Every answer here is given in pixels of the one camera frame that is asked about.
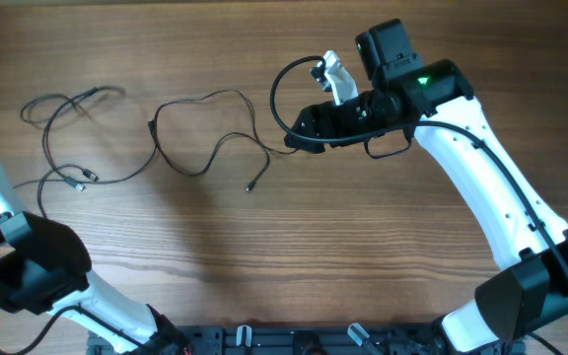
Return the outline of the black USB cable thin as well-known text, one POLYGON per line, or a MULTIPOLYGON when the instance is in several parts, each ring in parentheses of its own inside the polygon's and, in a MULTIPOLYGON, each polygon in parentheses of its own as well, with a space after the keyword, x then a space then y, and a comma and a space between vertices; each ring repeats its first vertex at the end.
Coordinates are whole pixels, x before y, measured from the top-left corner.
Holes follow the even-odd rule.
POLYGON ((209 94, 207 94, 203 97, 200 97, 200 98, 182 98, 182 99, 177 99, 177 100, 173 100, 173 101, 170 101, 170 102, 163 103, 156 108, 153 117, 148 121, 148 128, 149 128, 149 132, 150 132, 151 138, 152 138, 153 143, 154 143, 154 150, 161 154, 163 160, 166 162, 166 164, 173 171, 179 173, 182 176, 190 177, 190 178, 196 178, 196 177, 204 176, 210 170, 210 168, 211 168, 214 160, 218 156, 218 153, 219 153, 220 149, 222 148, 223 144, 225 142, 227 142, 228 140, 233 139, 233 138, 244 138, 244 139, 249 140, 251 143, 255 144, 262 151, 264 158, 265 158, 265 162, 264 162, 263 167, 259 170, 259 172, 247 184, 246 193, 253 192, 258 181, 262 178, 262 176, 266 173, 266 171, 270 167, 272 155, 291 156, 291 155, 298 152, 298 149, 295 149, 295 148, 293 148, 289 151, 283 151, 283 150, 279 150, 279 149, 269 147, 260 139, 258 132, 257 132, 257 127, 256 127, 256 114, 255 114, 254 105, 253 105, 252 101, 247 96, 245 96, 241 91, 236 90, 236 89, 223 89, 223 90, 218 90, 218 91, 209 93, 209 94), (159 118, 160 118, 160 115, 162 113, 162 110, 166 107, 176 106, 176 105, 203 104, 205 101, 207 101, 211 98, 214 98, 215 96, 223 95, 223 94, 235 94, 235 95, 239 96, 242 99, 242 101, 245 103, 245 106, 248 110, 248 115, 249 115, 249 121, 250 121, 250 126, 251 126, 251 134, 247 134, 247 133, 240 132, 240 131, 231 131, 231 132, 223 135, 214 145, 214 148, 212 149, 212 152, 211 152, 205 166, 200 171, 194 171, 193 172, 193 171, 189 171, 189 170, 186 170, 186 169, 180 167, 174 160, 172 160, 170 158, 170 156, 165 152, 165 150, 162 148, 162 145, 161 145, 161 140, 159 138, 159 132, 160 132, 159 118))

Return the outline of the black USB cable thick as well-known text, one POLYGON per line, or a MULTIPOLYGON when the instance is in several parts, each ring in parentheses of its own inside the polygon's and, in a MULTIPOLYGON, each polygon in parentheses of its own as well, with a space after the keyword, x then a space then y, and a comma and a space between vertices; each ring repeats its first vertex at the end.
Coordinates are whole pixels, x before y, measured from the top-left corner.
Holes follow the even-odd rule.
POLYGON ((38 213, 46 218, 46 197, 58 185, 74 193, 131 185, 158 158, 146 112, 116 85, 38 96, 22 106, 20 120, 40 131, 46 167, 15 187, 34 186, 38 213))

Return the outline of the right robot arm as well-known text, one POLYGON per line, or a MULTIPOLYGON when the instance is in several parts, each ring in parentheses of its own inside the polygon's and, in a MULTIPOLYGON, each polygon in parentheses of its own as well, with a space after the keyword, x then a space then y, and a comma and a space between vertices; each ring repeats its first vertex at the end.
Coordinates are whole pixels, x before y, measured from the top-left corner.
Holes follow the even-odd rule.
POLYGON ((303 108, 286 125, 286 146, 319 154, 327 148, 399 131, 442 167, 479 223, 498 273, 462 307, 433 322, 423 342, 389 339, 422 354, 508 354, 525 337, 568 315, 568 223, 536 193, 500 144, 459 67, 424 64, 402 22, 357 35, 371 89, 358 90, 339 57, 307 58, 330 101, 303 108))

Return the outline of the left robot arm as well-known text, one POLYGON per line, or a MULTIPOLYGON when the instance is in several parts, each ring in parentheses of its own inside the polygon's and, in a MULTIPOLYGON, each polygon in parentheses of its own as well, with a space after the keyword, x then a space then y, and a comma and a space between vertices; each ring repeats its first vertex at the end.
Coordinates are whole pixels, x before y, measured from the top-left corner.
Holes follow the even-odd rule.
POLYGON ((68 226, 26 210, 0 162, 0 310, 49 314, 33 351, 60 319, 72 320, 117 354, 188 354, 185 335, 151 306, 135 302, 92 268, 68 226))

